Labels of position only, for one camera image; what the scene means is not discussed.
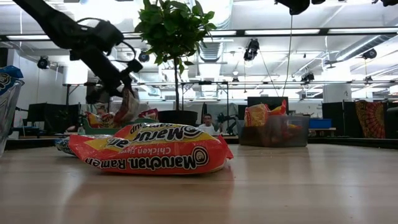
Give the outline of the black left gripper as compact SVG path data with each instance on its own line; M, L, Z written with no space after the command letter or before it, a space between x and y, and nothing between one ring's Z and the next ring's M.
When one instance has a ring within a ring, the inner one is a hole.
M128 77L127 71L118 70L107 56L94 45L70 50L72 60L81 60L102 82L103 89L110 96L123 96L124 90L133 92L134 80Z

